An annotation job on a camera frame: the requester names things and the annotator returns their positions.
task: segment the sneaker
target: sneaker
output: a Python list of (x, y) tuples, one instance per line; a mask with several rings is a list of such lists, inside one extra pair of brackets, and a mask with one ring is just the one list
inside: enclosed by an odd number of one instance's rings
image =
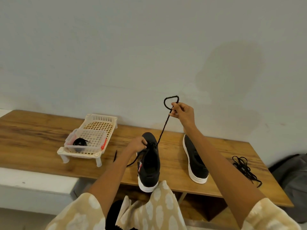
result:
[(138, 152), (138, 186), (144, 192), (153, 192), (158, 186), (160, 175), (160, 158), (157, 140), (153, 134), (142, 135), (147, 141), (147, 148)]
[(183, 137), (182, 144), (189, 161), (188, 169), (190, 178), (193, 182), (204, 184), (209, 175), (205, 164), (201, 160), (194, 144), (187, 135)]

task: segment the coiled shoelace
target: coiled shoelace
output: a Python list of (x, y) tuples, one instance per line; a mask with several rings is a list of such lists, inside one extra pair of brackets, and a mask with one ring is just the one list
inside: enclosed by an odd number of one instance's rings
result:
[(260, 184), (257, 186), (260, 187), (262, 185), (262, 182), (257, 179), (256, 175), (251, 172), (251, 168), (248, 167), (248, 160), (245, 157), (237, 157), (233, 156), (232, 160), (234, 161), (233, 165), (249, 180), (251, 180), (252, 183), (253, 181), (259, 182)]
[[(169, 107), (166, 105), (165, 101), (168, 100), (168, 99), (174, 98), (174, 97), (177, 98), (176, 103), (178, 103), (178, 102), (179, 102), (179, 97), (178, 97), (177, 95), (176, 95), (176, 96), (172, 96), (172, 97), (167, 97), (167, 98), (164, 99), (164, 106), (165, 106), (167, 109), (170, 110), (169, 113), (172, 112), (172, 108), (169, 108)], [(166, 124), (167, 124), (167, 122), (168, 122), (168, 120), (169, 120), (169, 117), (170, 117), (170, 115), (167, 116), (166, 122), (165, 122), (165, 124), (164, 124), (164, 127), (163, 127), (163, 129), (162, 129), (161, 135), (160, 135), (160, 137), (159, 137), (158, 143), (157, 143), (157, 144), (155, 144), (154, 142), (148, 143), (148, 144), (147, 144), (147, 148), (144, 149), (144, 150), (142, 150), (142, 151), (140, 151), (140, 153), (136, 156), (136, 158), (134, 159), (134, 161), (133, 161), (132, 163), (130, 163), (129, 165), (127, 165), (127, 167), (131, 166), (134, 162), (136, 162), (136, 160), (140, 157), (140, 155), (143, 155), (144, 152), (149, 151), (149, 150), (152, 149), (152, 148), (157, 148), (157, 146), (158, 146), (158, 144), (159, 144), (159, 142), (160, 142), (161, 136), (162, 136), (162, 134), (163, 134), (163, 132), (164, 132), (165, 126), (166, 126)], [(115, 156), (114, 156), (113, 162), (114, 162), (115, 159), (116, 159), (116, 155), (117, 155), (117, 150), (116, 150), (116, 152), (115, 152)]]

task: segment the patterned shirt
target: patterned shirt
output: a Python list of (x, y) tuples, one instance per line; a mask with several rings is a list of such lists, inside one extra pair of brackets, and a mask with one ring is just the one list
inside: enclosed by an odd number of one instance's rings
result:
[[(94, 195), (83, 193), (46, 227), (46, 230), (104, 230), (106, 219)], [(186, 230), (179, 204), (166, 181), (160, 182), (149, 201), (131, 205), (124, 198), (116, 225), (123, 230)], [(300, 230), (300, 226), (268, 198), (260, 200), (243, 223), (244, 230)]]

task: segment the hand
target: hand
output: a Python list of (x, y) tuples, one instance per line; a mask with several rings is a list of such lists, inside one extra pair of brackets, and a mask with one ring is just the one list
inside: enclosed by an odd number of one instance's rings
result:
[(173, 108), (170, 116), (180, 120), (185, 133), (187, 129), (195, 128), (194, 109), (187, 104), (172, 102)]
[(134, 138), (125, 148), (129, 153), (137, 153), (139, 151), (142, 151), (146, 148), (147, 141), (144, 139), (143, 136), (138, 136)]

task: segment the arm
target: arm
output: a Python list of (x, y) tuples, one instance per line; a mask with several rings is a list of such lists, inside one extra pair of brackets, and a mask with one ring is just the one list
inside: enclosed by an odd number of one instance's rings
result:
[(229, 163), (197, 129), (192, 107), (175, 102), (172, 105), (174, 107), (170, 116), (178, 118), (182, 123), (184, 132), (192, 140), (238, 225), (242, 227), (251, 209), (265, 198), (264, 194)]
[(133, 139), (117, 157), (115, 162), (90, 187), (88, 192), (96, 197), (105, 216), (107, 216), (113, 203), (131, 156), (145, 149), (146, 144), (146, 140), (141, 136)]

